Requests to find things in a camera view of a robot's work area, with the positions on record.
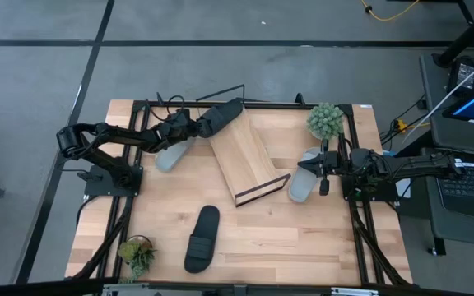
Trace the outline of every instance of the small plant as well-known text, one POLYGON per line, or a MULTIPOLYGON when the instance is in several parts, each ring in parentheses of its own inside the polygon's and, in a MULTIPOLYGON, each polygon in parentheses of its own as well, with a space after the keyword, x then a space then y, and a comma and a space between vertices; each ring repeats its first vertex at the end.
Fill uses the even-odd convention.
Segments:
POLYGON ((310 110, 306 127, 319 140, 330 140, 343 133, 343 111, 330 103, 321 103, 310 110))
POLYGON ((142 235, 135 235, 122 243, 118 249, 118 255, 131 268, 131 277, 122 279, 122 283, 132 283, 140 276, 149 271, 149 267, 155 259, 155 249, 153 244, 142 235))

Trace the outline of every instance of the wooden tabletop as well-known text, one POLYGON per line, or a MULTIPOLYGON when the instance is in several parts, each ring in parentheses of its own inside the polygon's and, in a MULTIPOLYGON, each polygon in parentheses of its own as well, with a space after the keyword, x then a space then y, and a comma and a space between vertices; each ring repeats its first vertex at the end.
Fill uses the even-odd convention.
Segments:
MULTIPOLYGON (((132 102, 112 100, 106 122, 127 127, 132 102)), ((373 109, 369 105, 353 105, 353 109, 360 146, 381 153, 373 109)), ((166 114, 163 108, 154 110, 157 115, 166 114)), ((294 173, 303 152, 319 146, 319 141, 305 127, 308 110, 248 109, 248 113, 279 175, 294 173)), ((149 126, 156 123, 151 115, 149 126)), ((335 150, 337 141, 331 141, 329 146, 335 150)), ((106 144, 101 149, 120 156, 123 146, 106 144)), ((339 178, 328 177, 331 184, 326 197, 318 194, 318 183, 303 204, 291 201, 287 184, 282 191, 235 208, 207 139, 197 138, 169 173, 155 168, 155 155, 143 153, 142 166, 142 188, 135 198, 128 236, 142 234, 149 237, 157 252, 151 271, 139 280, 360 284, 351 218, 339 178), (205 205, 219 209, 221 222, 211 265, 193 275, 184 269, 184 255, 188 236, 205 205)), ((99 197, 81 213, 66 275, 76 274, 102 243, 110 205, 111 197, 99 197)), ((400 275, 411 282, 396 213, 382 202, 373 202, 372 211, 380 248, 400 275)), ((112 274, 113 255, 114 251, 111 251, 106 275, 112 274)), ((365 256, 369 277, 374 281, 366 246, 365 256)), ((129 275, 125 264, 122 275, 129 275)))

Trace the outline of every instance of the succulent plant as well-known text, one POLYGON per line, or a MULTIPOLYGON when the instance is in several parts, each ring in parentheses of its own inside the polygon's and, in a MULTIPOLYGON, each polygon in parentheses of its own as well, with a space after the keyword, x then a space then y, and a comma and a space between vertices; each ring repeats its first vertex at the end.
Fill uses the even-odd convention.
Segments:
POLYGON ((321 103, 310 110, 306 127, 319 140, 330 140, 343 133, 343 111, 330 103, 321 103))
POLYGON ((155 251, 151 241, 140 235, 131 237, 127 242, 122 243, 118 249, 118 255, 131 268, 131 277, 121 279, 121 282, 132 283, 148 272, 153 259, 155 259, 155 251))

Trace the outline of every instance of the concrete floor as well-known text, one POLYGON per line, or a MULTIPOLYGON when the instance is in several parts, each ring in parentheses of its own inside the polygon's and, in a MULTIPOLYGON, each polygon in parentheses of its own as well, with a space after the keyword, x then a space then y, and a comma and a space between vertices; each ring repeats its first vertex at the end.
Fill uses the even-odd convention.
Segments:
MULTIPOLYGON (((370 1, 390 16, 404 2, 370 1)), ((105 0, 0 0, 0 39, 94 39, 105 0)), ((467 5, 474 15, 474 1, 467 5)), ((105 39, 451 40, 465 28, 458 6, 420 3, 382 23, 358 1, 117 1, 105 39)), ((381 131, 423 94, 418 57, 439 49, 283 47, 102 48, 79 122, 103 121, 110 99, 186 99, 241 83, 247 96, 372 104, 381 131)), ((91 48, 0 47, 0 284, 12 281, 91 48)), ((406 119, 420 113, 411 111, 406 119)), ((395 141, 394 150, 399 149, 395 141)), ((71 167, 88 167, 83 161, 71 167)), ((60 280, 84 183, 60 180, 31 281, 60 280)), ((402 219, 413 280, 474 293, 474 245, 448 242, 446 257, 425 252, 427 221, 402 219)))

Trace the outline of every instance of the black slipper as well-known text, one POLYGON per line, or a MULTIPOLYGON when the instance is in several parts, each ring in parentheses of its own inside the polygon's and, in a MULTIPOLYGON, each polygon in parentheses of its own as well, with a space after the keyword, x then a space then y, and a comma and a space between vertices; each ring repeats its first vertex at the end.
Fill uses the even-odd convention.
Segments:
POLYGON ((198 215, 197 224, 189 236, 188 250, 184 259, 187 272, 204 271, 213 259, 213 250, 219 228, 219 210, 214 206, 204 206, 198 215))

